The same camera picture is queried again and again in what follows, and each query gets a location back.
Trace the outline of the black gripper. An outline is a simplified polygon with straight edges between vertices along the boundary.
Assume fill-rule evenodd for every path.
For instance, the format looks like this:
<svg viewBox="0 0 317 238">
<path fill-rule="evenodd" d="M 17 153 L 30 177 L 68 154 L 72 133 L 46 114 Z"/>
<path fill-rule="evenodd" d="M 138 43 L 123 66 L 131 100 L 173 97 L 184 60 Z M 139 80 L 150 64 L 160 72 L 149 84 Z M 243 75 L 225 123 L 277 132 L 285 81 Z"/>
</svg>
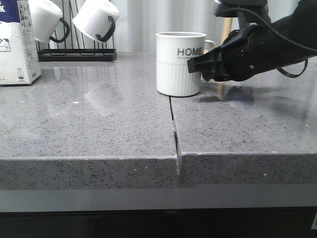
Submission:
<svg viewBox="0 0 317 238">
<path fill-rule="evenodd" d="M 280 38 L 266 27 L 234 30 L 221 46 L 190 58 L 187 66 L 204 79 L 244 81 L 280 67 Z"/>
</svg>

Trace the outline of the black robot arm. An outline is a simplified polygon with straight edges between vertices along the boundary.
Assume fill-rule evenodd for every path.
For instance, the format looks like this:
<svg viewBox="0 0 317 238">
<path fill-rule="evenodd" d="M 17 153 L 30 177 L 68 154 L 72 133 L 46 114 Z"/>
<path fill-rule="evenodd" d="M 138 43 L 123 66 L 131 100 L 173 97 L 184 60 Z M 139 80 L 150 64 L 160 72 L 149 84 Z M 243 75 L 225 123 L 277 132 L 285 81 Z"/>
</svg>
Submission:
<svg viewBox="0 0 317 238">
<path fill-rule="evenodd" d="M 217 82 L 245 81 L 256 74 L 278 70 L 287 77 L 285 66 L 304 62 L 317 55 L 317 2 L 301 0 L 294 12 L 271 22 L 266 0 L 218 0 L 219 17 L 236 17 L 233 30 L 221 46 L 187 61 L 190 73 Z"/>
</svg>

